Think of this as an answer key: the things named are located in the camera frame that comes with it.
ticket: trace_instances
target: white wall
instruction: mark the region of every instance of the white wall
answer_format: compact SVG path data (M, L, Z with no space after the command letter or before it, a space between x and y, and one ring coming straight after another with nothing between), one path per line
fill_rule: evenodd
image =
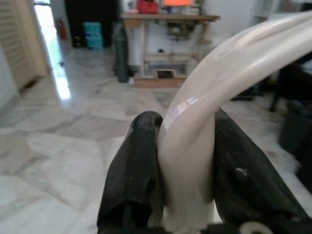
M124 10L127 9L128 0L123 0ZM218 45L231 36L250 27L254 3L256 0L206 0L205 11L208 15L219 15L221 20L210 24L207 39L213 41L213 45ZM175 52L189 52L193 49L196 38L200 33L201 27L198 26L192 34L192 40L172 42L166 33L165 26L159 26L150 23L147 33L148 49L147 52L156 53L162 48L165 52L171 52L172 45ZM139 65L140 63L140 29L128 30L130 65Z
M64 22L67 39L71 40L70 28L65 8L65 0L51 0L51 9L54 22L56 23L57 20L62 20Z
M0 45L0 110L17 95L18 91Z

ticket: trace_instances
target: wooden table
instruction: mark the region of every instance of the wooden table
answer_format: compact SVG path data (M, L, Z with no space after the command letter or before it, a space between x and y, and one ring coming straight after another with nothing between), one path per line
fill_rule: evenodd
M214 22L220 16L197 16L197 15L181 15L181 14L123 14L122 18L125 22L125 27L128 29L141 28L141 56L140 56L140 77L151 78L146 76L145 63L149 61L187 61L194 57L194 53L146 53L146 22L151 20L194 20L197 24L203 25L202 34L199 39L199 44L203 44L205 34L208 31L209 23Z

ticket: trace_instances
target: white plastic part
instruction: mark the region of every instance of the white plastic part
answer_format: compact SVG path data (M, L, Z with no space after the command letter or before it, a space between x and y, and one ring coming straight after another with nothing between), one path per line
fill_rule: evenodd
M214 49L171 103L158 139L169 231L213 222L215 112L220 106L312 51L312 12L268 21Z

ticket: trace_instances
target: marble floor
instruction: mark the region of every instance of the marble floor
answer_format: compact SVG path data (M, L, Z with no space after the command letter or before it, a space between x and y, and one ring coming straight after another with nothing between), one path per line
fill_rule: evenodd
M143 111L164 115L177 92L118 83L109 52L67 50L63 61L0 118L0 233L96 233L105 176L129 124ZM312 216L312 196L294 175L299 165L277 144L285 108L269 113L269 102L258 97L223 109Z

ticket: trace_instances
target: louvered door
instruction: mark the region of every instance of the louvered door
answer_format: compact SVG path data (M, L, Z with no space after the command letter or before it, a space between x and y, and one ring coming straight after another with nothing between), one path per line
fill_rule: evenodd
M0 0L0 43L16 86L20 89L36 75L36 72L27 56L11 1Z

